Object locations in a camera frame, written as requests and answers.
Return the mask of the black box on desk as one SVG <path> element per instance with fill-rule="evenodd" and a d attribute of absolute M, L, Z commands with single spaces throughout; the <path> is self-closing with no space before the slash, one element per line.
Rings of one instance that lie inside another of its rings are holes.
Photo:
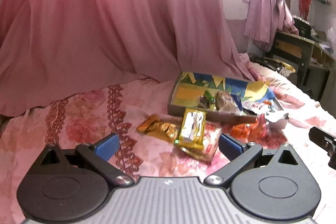
<path fill-rule="evenodd" d="M 311 25 L 306 20 L 294 15 L 294 25 L 298 29 L 299 36 L 311 39 Z"/>

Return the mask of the yellow item on bag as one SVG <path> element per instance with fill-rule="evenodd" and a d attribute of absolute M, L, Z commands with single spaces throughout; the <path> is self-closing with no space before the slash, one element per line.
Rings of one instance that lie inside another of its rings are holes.
<path fill-rule="evenodd" d="M 291 65 L 289 65 L 287 63 L 276 62 L 276 71 L 280 72 L 283 69 L 286 69 L 286 70 L 290 71 L 291 73 L 295 73 L 295 69 Z"/>

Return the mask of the colourful lined cardboard box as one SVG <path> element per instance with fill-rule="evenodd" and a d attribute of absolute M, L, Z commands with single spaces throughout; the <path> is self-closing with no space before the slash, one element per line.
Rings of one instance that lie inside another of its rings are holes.
<path fill-rule="evenodd" d="M 216 110 L 212 111 L 198 106 L 199 97 L 204 91 L 209 91 L 215 98 L 218 91 L 225 91 L 230 94 L 239 94 L 241 101 L 270 101 L 277 110 L 284 110 L 275 97 L 274 92 L 262 81 L 245 81 L 228 77 L 207 75 L 202 73 L 182 72 L 176 80 L 167 104 L 168 114 L 183 116 L 186 108 L 193 108 L 207 112 L 207 120 L 220 123 L 252 123 L 257 114 L 243 109 L 239 113 L 228 113 Z M 271 128 L 284 129 L 289 121 L 289 114 L 286 120 L 269 122 Z"/>

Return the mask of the small mauve curtain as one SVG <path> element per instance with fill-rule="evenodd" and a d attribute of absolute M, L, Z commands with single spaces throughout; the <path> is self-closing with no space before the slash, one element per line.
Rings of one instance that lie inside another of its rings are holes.
<path fill-rule="evenodd" d="M 298 34 L 285 0 L 250 0 L 244 35 L 254 45 L 269 52 L 277 31 Z"/>

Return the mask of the gold foil snack packet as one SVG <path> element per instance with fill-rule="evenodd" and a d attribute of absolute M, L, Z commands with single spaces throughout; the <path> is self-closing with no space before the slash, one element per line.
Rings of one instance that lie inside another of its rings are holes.
<path fill-rule="evenodd" d="M 179 135 L 180 128 L 174 123 L 160 120 L 159 117 L 154 114 L 146 118 L 137 127 L 137 131 L 168 143 L 174 143 Z"/>

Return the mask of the white red-green snack packet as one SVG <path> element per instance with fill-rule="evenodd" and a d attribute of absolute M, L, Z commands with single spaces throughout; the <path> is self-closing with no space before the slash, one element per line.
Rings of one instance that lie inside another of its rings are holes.
<path fill-rule="evenodd" d="M 257 115 L 264 115 L 264 118 L 272 123 L 288 118 L 288 114 L 284 110 L 277 110 L 270 101 L 244 101 L 242 102 L 242 106 L 243 109 L 251 111 Z"/>

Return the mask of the black patterned bag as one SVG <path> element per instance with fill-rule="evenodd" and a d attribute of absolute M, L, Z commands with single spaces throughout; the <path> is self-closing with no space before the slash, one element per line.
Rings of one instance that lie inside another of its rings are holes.
<path fill-rule="evenodd" d="M 270 59 L 268 57 L 258 57 L 258 56 L 252 56 L 250 58 L 250 61 L 253 63 L 257 63 L 261 66 L 264 66 L 268 69 L 271 69 L 273 71 L 276 71 L 276 62 L 279 63 L 283 63 L 282 61 L 278 61 L 278 60 L 274 60 L 274 59 Z M 280 72 L 281 75 L 288 77 L 289 75 L 291 75 L 292 73 L 286 69 L 281 70 Z"/>

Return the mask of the dark blue sachet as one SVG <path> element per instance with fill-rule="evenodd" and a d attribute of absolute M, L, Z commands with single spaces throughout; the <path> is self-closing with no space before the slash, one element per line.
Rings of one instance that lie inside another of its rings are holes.
<path fill-rule="evenodd" d="M 234 102 L 236 103 L 238 109 L 240 111 L 243 111 L 241 96 L 239 94 L 231 94 L 231 97 L 233 98 Z"/>

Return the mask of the large pink curtain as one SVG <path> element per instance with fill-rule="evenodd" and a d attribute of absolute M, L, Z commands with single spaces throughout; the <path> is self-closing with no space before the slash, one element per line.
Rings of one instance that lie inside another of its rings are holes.
<path fill-rule="evenodd" d="M 1 0 L 1 114 L 180 72 L 252 75 L 222 0 Z"/>

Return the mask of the brown nut snack packet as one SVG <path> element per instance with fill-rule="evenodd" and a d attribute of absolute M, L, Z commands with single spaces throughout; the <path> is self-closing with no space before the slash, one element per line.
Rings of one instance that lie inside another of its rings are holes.
<path fill-rule="evenodd" d="M 218 111 L 239 113 L 240 109 L 232 95 L 225 91 L 218 91 L 215 96 Z"/>

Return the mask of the yellow snack bar packet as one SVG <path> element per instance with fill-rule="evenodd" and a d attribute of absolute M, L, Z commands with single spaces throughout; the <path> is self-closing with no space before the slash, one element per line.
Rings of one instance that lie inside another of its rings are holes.
<path fill-rule="evenodd" d="M 186 108 L 175 144 L 185 148 L 202 150 L 206 112 Z"/>

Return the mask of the dark wooden desk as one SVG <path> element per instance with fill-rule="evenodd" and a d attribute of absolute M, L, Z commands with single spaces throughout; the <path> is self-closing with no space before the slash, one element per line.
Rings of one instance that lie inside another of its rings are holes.
<path fill-rule="evenodd" d="M 321 100 L 335 59 L 317 42 L 302 36 L 276 32 L 273 46 L 266 57 L 280 57 L 297 68 L 296 86 L 309 89 L 312 98 Z"/>

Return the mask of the green candy wrapper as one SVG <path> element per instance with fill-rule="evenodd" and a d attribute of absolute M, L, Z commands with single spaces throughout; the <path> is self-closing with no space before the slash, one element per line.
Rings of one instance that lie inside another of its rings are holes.
<path fill-rule="evenodd" d="M 216 99 L 212 96 L 212 94 L 205 90 L 203 95 L 199 97 L 199 107 L 209 110 L 216 110 Z"/>

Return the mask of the orange snack packet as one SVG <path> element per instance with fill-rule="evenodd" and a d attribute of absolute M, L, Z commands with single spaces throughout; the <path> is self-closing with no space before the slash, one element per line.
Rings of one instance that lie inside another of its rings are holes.
<path fill-rule="evenodd" d="M 253 123 L 242 123 L 232 127 L 230 135 L 236 139 L 257 142 L 269 132 L 268 121 L 264 114 L 258 115 Z"/>

